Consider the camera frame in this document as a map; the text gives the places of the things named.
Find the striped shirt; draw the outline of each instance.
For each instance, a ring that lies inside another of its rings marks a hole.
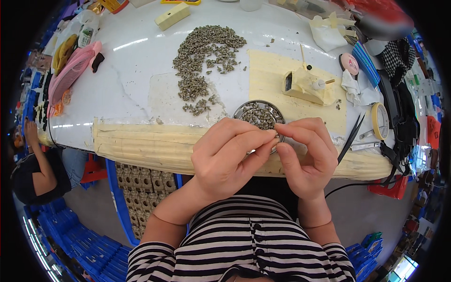
[[[312,242],[278,202],[236,195],[198,212],[179,248],[140,244],[129,253],[127,281],[225,282],[232,276],[274,281],[355,281],[338,243]]]

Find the white table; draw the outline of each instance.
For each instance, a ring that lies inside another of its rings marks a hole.
[[[164,100],[158,108],[148,104],[151,77],[176,72],[172,60],[177,56],[180,43],[195,27],[229,26],[243,36],[247,44],[236,58],[242,61],[240,66],[243,67],[249,65],[246,49],[260,49],[301,60],[299,45],[302,43],[307,63],[341,77],[338,56],[352,51],[348,44],[325,53],[315,44],[308,19],[270,4],[264,4],[257,11],[245,12],[238,2],[206,0],[199,6],[190,6],[190,16],[162,32],[154,19],[172,7],[154,1],[137,9],[128,5],[118,14],[106,11],[100,15],[100,30],[95,40],[102,42],[105,60],[95,74],[89,68],[85,70],[72,85],[72,100],[64,107],[64,114],[50,118],[49,129],[58,144],[92,151],[94,117],[131,124],[154,123],[159,117],[165,125],[211,126],[211,121],[183,112],[181,100],[180,106],[165,104]],[[270,43],[271,38],[275,39],[274,43]],[[216,85],[225,111],[231,116],[249,99],[249,72],[238,69],[223,76],[214,75],[215,72],[214,69],[208,78]],[[344,144],[357,116],[371,108],[353,107],[350,102],[343,102],[347,103],[346,135],[331,132],[336,145]],[[371,129],[371,119],[367,116],[359,134]],[[389,146],[393,143],[393,137],[389,138]]]

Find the black tweezers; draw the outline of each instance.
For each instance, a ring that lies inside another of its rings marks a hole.
[[[351,131],[351,134],[349,135],[348,140],[346,141],[345,146],[343,147],[343,150],[341,151],[340,155],[338,156],[338,163],[341,162],[341,160],[343,159],[343,157],[345,156],[346,152],[349,150],[349,148],[351,147],[352,142],[354,141],[354,138],[357,136],[357,133],[360,129],[360,126],[362,125],[362,122],[365,118],[365,115],[362,117],[362,120],[360,120],[360,116],[362,114],[359,115],[359,117],[357,118],[357,121],[355,122],[354,128]]]

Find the metal bowl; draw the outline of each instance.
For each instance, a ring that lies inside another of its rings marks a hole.
[[[247,111],[247,109],[249,109],[250,107],[252,107],[253,104],[256,104],[259,108],[269,108],[269,112],[271,114],[271,118],[273,119],[274,123],[285,123],[285,118],[282,115],[282,112],[272,103],[268,102],[268,101],[264,101],[264,100],[251,100],[248,102],[245,102],[243,105],[239,106],[238,109],[235,111],[235,113],[233,114],[233,118],[234,119],[238,119],[238,120],[243,120],[243,114]],[[285,136],[279,134],[279,140],[280,142],[283,142],[285,140]],[[274,147],[271,151],[271,154],[274,153],[276,151],[276,147]]]

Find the gray floor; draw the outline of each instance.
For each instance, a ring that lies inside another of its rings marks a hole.
[[[332,179],[325,192],[354,182]],[[383,264],[394,250],[404,221],[412,208],[412,185],[412,182],[408,184],[402,200],[376,195],[367,191],[366,186],[346,187],[331,194],[327,198],[327,204],[343,246],[360,243],[369,233],[383,232],[384,249],[377,259]],[[64,198],[87,228],[131,247],[117,217],[108,180],[101,180],[88,190],[76,187],[64,195]]]

